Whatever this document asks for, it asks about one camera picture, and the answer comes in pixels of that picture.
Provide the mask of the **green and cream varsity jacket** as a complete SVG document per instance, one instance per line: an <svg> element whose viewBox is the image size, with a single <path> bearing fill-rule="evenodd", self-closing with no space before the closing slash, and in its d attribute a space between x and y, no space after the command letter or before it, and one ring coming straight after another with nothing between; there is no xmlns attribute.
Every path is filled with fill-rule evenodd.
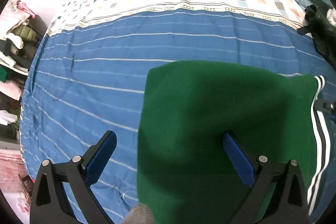
<svg viewBox="0 0 336 224"><path fill-rule="evenodd" d="M297 161L315 223L335 194L333 126L314 107L325 84L322 76L210 61L151 69L138 129L140 203L155 223L228 223L249 191L224 151L229 132L256 156ZM263 218L274 187L253 223Z"/></svg>

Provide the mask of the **clothes rack with hanging garments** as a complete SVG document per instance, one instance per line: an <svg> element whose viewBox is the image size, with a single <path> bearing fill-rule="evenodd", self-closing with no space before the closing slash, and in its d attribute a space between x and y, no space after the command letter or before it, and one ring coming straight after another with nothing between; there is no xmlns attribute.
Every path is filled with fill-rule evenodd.
<svg viewBox="0 0 336 224"><path fill-rule="evenodd" d="M22 0L8 0L1 12L1 136L16 139L23 89L42 36L37 15Z"/></svg>

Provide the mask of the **black bag on bed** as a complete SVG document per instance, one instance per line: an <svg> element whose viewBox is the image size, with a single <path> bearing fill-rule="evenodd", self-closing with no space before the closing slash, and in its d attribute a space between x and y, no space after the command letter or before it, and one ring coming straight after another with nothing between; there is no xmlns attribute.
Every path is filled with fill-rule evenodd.
<svg viewBox="0 0 336 224"><path fill-rule="evenodd" d="M335 26L315 5L306 7L305 21L298 34L311 33L315 50L335 69Z"/></svg>

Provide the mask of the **blue striped bed sheet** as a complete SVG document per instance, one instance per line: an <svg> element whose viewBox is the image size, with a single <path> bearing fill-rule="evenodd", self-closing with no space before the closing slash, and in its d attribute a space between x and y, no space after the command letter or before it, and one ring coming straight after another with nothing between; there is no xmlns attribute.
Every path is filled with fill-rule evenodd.
<svg viewBox="0 0 336 224"><path fill-rule="evenodd" d="M209 60L267 69L286 77L322 75L335 100L335 70L312 39L280 22L233 12L141 12L112 22L45 36L22 99L22 160L36 177L44 159L83 154L108 130L117 148L92 188L112 221L137 203L137 129L151 68L176 60Z"/></svg>

